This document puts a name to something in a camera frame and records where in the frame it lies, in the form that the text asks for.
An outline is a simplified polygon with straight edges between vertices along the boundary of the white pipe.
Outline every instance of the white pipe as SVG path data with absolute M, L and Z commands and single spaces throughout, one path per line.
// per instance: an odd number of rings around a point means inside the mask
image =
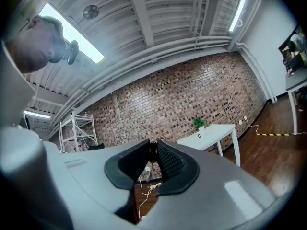
M 261 66 L 259 65 L 257 59 L 250 53 L 248 47 L 246 44 L 244 43 L 236 43 L 236 45 L 238 46 L 238 48 L 241 48 L 244 50 L 244 52 L 248 55 L 248 57 L 252 60 L 252 62 L 254 63 L 255 67 L 257 68 L 260 76 L 262 77 L 263 82 L 265 83 L 267 90 L 269 92 L 269 95 L 271 97 L 272 102 L 274 103 L 275 101 L 277 101 L 276 96 L 274 95 L 273 91 L 272 91 L 272 87 L 270 85 L 270 82 L 265 74 L 265 72 L 263 71 L 263 69 L 261 68 Z
M 198 49 L 205 49 L 205 48 L 212 48 L 212 47 L 220 47 L 220 46 L 225 46 L 225 45 L 228 45 L 228 43 L 227 43 L 227 44 L 219 44 L 219 45 L 203 46 L 203 47 L 198 47 Z M 157 60 L 163 59 L 163 58 L 166 58 L 166 57 L 169 57 L 169 56 L 172 56 L 172 55 L 176 55 L 176 54 L 179 54 L 179 53 L 183 53 L 183 52 L 186 52 L 186 51 L 191 51 L 191 50 L 194 50 L 194 49 L 193 49 L 193 48 L 188 48 L 188 49 L 183 49 L 183 50 L 180 50 L 180 51 L 176 51 L 176 52 L 173 52 L 173 53 L 170 53 L 170 54 L 167 54 L 167 55 L 160 56 L 160 57 L 157 58 Z M 151 60 L 148 60 L 148 61 L 146 61 L 146 62 L 144 62 L 144 63 L 138 64 L 137 66 L 135 66 L 135 67 L 133 67 L 133 68 L 130 68 L 130 69 L 128 69 L 128 70 L 126 70 L 126 71 L 124 71 L 124 72 L 122 72 L 122 73 L 116 75 L 115 77 L 113 77 L 112 79 L 110 79 L 110 80 L 108 80 L 108 81 L 112 81 L 112 80 L 114 80 L 114 79 L 116 79 L 116 78 L 118 78 L 118 77 L 120 77 L 120 76 L 122 76 L 122 75 L 124 75 L 124 74 L 127 74 L 128 72 L 130 72 L 130 71 L 132 71 L 132 70 L 135 70 L 135 69 L 137 69 L 137 68 L 139 68 L 139 67 L 142 67 L 142 66 L 144 66 L 144 65 L 147 65 L 147 64 L 149 64 L 149 63 L 151 63 Z M 97 86 L 95 89 L 93 89 L 91 92 L 94 92 L 94 91 L 98 90 L 101 86 L 107 84 L 107 82 L 104 82 L 104 83 L 98 85 L 98 86 Z
M 59 109 L 59 111 L 54 115 L 53 117 L 53 121 L 51 123 L 54 123 L 56 118 L 58 117 L 59 113 L 65 108 L 65 106 L 68 105 L 68 103 L 76 96 L 80 93 L 81 90 L 77 90 L 68 100 L 67 102 L 61 107 L 61 109 Z
M 66 107 L 66 109 L 64 109 L 64 111 L 59 110 L 57 112 L 57 114 L 60 114 L 60 111 L 61 111 L 61 115 L 59 115 L 58 120 L 60 120 L 74 105 L 76 105 L 79 101 L 81 101 L 83 99 L 82 96 L 84 94 L 85 94 L 85 96 L 89 95 L 89 93 L 83 92 L 83 93 L 80 94 L 78 99 L 73 100 L 70 105 L 67 105 L 67 107 Z
M 104 71 L 98 73 L 98 75 L 96 75 L 95 77 L 93 77 L 92 79 L 90 79 L 87 83 L 85 83 L 82 88 L 86 89 L 91 83 L 95 82 L 97 79 L 103 77 L 106 75 L 106 71 L 108 70 L 109 67 L 112 67 L 112 68 L 117 68 L 118 66 L 122 66 L 122 65 L 125 65 L 127 64 L 128 62 L 130 61 L 133 61 L 134 59 L 138 58 L 138 57 L 141 57 L 145 54 L 148 54 L 152 51 L 156 51 L 158 49 L 162 49 L 162 48 L 165 48 L 165 47 L 169 47 L 169 46 L 173 46 L 173 45 L 176 45 L 176 44 L 182 44 L 182 43 L 187 43 L 187 42 L 192 42 L 194 41 L 196 38 L 195 37 L 189 37 L 189 38 L 184 38 L 184 39 L 179 39 L 179 40 L 175 40 L 175 41 L 171 41 L 171 42 L 167 42 L 167 43 L 164 43 L 164 44 L 160 44 L 160 45 L 157 45 L 157 46 L 153 46 L 151 48 L 148 48 L 148 49 L 145 49 L 145 50 L 142 50 L 134 55 L 131 55 L 111 66 L 108 66 Z M 229 36 L 202 36 L 199 38 L 200 40 L 202 39 L 231 39 L 231 37 Z
M 226 46 L 226 45 L 228 45 L 228 43 L 227 43 L 227 44 L 220 44 L 220 45 L 203 46 L 203 47 L 199 47 L 198 49 L 205 49 L 205 48 L 219 47 L 219 46 Z M 164 55 L 164 56 L 158 57 L 157 59 L 162 59 L 162 58 L 165 58 L 165 57 L 168 57 L 168 56 L 171 56 L 171 55 L 175 55 L 175 54 L 178 54 L 178 53 L 182 53 L 182 52 L 186 52 L 186 51 L 191 51 L 191 50 L 194 50 L 194 49 L 193 49 L 193 48 L 189 48 L 189 49 L 184 49 L 184 50 L 181 50 L 181 51 L 176 51 L 176 52 L 170 53 L 170 54 L 168 54 L 168 55 Z M 120 77 L 120 76 L 122 76 L 122 75 L 124 75 L 124 74 L 127 74 L 128 72 L 130 72 L 130 71 L 132 71 L 132 70 L 135 70 L 135 69 L 137 69 L 137 68 L 139 68 L 139 67 L 142 67 L 142 66 L 144 66 L 144 65 L 146 65 L 146 64 L 149 64 L 149 63 L 151 63 L 151 60 L 148 60 L 148 61 L 145 62 L 145 63 L 139 64 L 139 65 L 137 65 L 137 66 L 135 66 L 135 67 L 133 67 L 133 68 L 130 68 L 130 69 L 124 71 L 123 73 L 121 73 L 121 74 L 119 74 L 119 75 L 113 77 L 112 79 L 109 79 L 109 80 L 107 80 L 106 82 L 101 83 L 101 84 L 100 84 L 99 86 L 97 86 L 94 90 L 92 90 L 91 93 L 93 93 L 94 91 L 98 90 L 101 86 L 106 85 L 106 84 L 109 83 L 110 81 L 112 81 L 112 80 L 114 80 L 114 79 L 116 79 L 116 78 L 118 78 L 118 77 Z M 89 95 L 89 94 L 87 93 L 84 97 L 82 97 L 82 98 L 79 99 L 78 101 L 79 101 L 79 102 L 82 101 L 82 100 L 83 100 L 84 98 L 86 98 L 88 95 Z
M 193 36 L 196 36 L 197 30 L 198 30 L 198 24 L 200 22 L 200 16 L 201 16 L 201 4 L 202 0 L 198 0 L 197 4 L 197 16 L 195 20 L 195 26 L 194 26 L 194 31 L 193 31 Z
M 201 42 L 201 43 L 198 43 L 198 45 L 204 45 L 204 44 L 217 44 L 217 43 L 226 43 L 228 42 L 229 40 L 216 40 L 216 41 L 205 41 L 205 42 Z M 163 54 L 167 54 L 167 53 L 171 53 L 171 52 L 174 52 L 174 51 L 178 51 L 178 50 L 181 50 L 181 49 L 184 49 L 184 48 L 187 48 L 187 47 L 193 47 L 194 46 L 194 43 L 193 44 L 188 44 L 188 45 L 183 45 L 183 46 L 178 46 L 178 47 L 174 47 L 174 48 L 170 48 L 170 49 L 167 49 L 167 50 L 164 50 L 164 51 L 160 51 L 158 53 L 155 53 L 155 54 L 152 54 L 152 55 L 149 55 L 147 57 L 144 57 L 142 59 L 139 59 L 137 61 L 134 61 L 126 66 L 124 66 L 123 68 L 120 68 L 116 71 L 114 71 L 114 68 L 112 68 L 113 72 L 111 73 L 111 76 L 112 75 L 116 75 L 118 73 L 118 71 L 121 71 L 123 69 L 129 69 L 130 67 L 132 67 L 133 65 L 138 65 L 138 64 L 141 64 L 142 62 L 148 60 L 148 59 L 151 59 L 153 57 L 158 57 L 158 56 L 161 56 Z M 105 80 L 105 77 L 102 78 L 101 80 L 99 80 L 98 82 L 96 82 L 94 85 L 92 85 L 90 88 L 88 88 L 89 91 L 93 91 L 93 89 L 99 85 L 101 82 L 103 82 Z

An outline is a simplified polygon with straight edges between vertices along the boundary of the metal shelving rack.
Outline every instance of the metal shelving rack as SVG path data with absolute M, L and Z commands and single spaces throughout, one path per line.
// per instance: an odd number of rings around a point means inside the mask
M 84 125 L 89 124 L 89 123 L 92 123 L 92 128 L 93 128 L 92 134 L 87 134 L 84 130 L 81 129 L 81 127 L 83 127 Z M 69 137 L 67 139 L 63 139 L 62 129 L 64 127 L 71 127 L 72 128 L 72 133 L 73 133 L 72 137 Z M 65 151 L 65 147 L 66 147 L 66 145 L 68 144 L 69 141 L 75 142 L 75 147 L 76 147 L 77 151 L 80 151 L 79 145 L 78 145 L 78 140 L 91 139 L 92 141 L 95 142 L 96 145 L 98 145 L 93 115 L 91 115 L 91 116 L 79 116 L 79 115 L 76 115 L 75 112 L 73 111 L 68 120 L 66 120 L 63 123 L 60 122 L 60 124 L 59 124 L 59 139 L 60 139 L 60 145 L 61 145 L 62 151 Z

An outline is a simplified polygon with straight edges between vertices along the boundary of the ceiling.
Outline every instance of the ceiling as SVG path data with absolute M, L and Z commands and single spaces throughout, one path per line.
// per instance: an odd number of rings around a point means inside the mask
M 62 60 L 26 74 L 35 89 L 39 86 L 37 97 L 31 100 L 27 110 L 51 115 L 49 121 L 34 119 L 31 125 L 36 130 L 51 132 L 67 113 L 114 79 L 140 64 L 159 64 L 160 58 L 167 59 L 167 52 L 174 55 L 188 50 L 205 50 L 200 46 L 227 46 L 231 38 L 225 36 L 229 36 L 228 28 L 238 1 L 26 0 L 18 16 L 29 20 L 39 14 L 46 2 L 51 3 L 105 56 L 95 64 L 80 52 L 71 66 Z M 99 8 L 99 15 L 87 20 L 83 10 L 91 4 Z

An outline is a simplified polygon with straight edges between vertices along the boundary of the power cord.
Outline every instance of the power cord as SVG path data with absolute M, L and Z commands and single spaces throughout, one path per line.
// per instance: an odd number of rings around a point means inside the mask
M 140 219 L 144 219 L 146 216 L 142 216 L 142 217 L 140 216 L 141 206 L 142 206 L 142 204 L 144 204 L 144 203 L 146 202 L 146 200 L 148 199 L 148 195 L 149 195 L 154 189 L 156 189 L 156 187 L 161 186 L 161 183 L 158 183 L 158 184 L 156 184 L 156 185 L 147 186 L 147 188 L 148 188 L 149 190 L 148 190 L 148 193 L 145 194 L 145 193 L 143 193 L 143 188 L 142 188 L 142 183 L 141 183 L 141 178 L 140 178 L 140 177 L 139 177 L 139 180 L 140 180 L 140 185 L 141 185 L 141 193 L 144 194 L 144 195 L 147 195 L 146 199 L 144 200 L 143 203 L 140 204 L 140 207 L 139 207 L 139 218 L 140 218 Z
M 252 127 L 257 127 L 257 129 L 256 129 L 256 135 L 257 135 L 257 134 L 258 134 L 259 125 L 252 125 L 252 126 L 250 126 L 249 123 L 248 123 L 248 118 L 246 118 L 245 121 L 247 122 L 247 124 L 248 124 L 248 126 L 249 126 L 250 128 L 252 128 Z M 306 132 L 297 133 L 297 135 L 302 135 L 302 134 L 307 134 L 307 133 L 306 133 Z
M 241 21 L 241 25 L 236 25 L 236 27 L 241 27 L 243 25 L 243 22 Z
M 248 118 L 245 119 L 246 123 L 248 124 L 248 127 L 252 128 L 252 127 L 257 127 L 256 129 L 256 135 L 258 134 L 258 129 L 259 129 L 259 125 L 252 125 L 250 126 L 249 123 L 248 123 Z
M 72 18 L 77 24 L 78 24 L 78 26 L 79 26 L 79 30 L 81 30 L 81 26 L 80 26 L 80 24 L 74 19 L 74 18 Z

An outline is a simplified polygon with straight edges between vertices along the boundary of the ceiling light fixture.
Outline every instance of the ceiling light fixture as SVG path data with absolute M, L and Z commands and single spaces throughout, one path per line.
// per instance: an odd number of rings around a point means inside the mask
M 104 56 L 81 34 L 75 29 L 59 12 L 57 12 L 49 3 L 46 3 L 39 13 L 41 16 L 51 16 L 62 22 L 64 38 L 68 42 L 76 40 L 79 50 L 88 56 L 93 62 L 98 63 Z
M 32 116 L 36 116 L 36 117 L 42 117 L 42 118 L 50 118 L 50 116 L 48 116 L 48 115 L 43 115 L 43 114 L 40 114 L 40 113 L 32 113 L 32 112 L 29 112 L 29 111 L 24 111 L 24 114 L 28 114 L 28 115 L 32 115 Z
M 244 3 L 245 3 L 246 0 L 240 0 L 239 2 L 239 6 L 236 10 L 236 13 L 235 13 L 235 16 L 234 16 L 234 19 L 232 20 L 231 22 L 231 25 L 230 25 L 230 28 L 229 28 L 229 31 L 232 32 L 236 26 L 236 23 L 238 22 L 238 19 L 240 17 L 240 14 L 242 12 L 242 9 L 243 9 L 243 6 L 244 6 Z

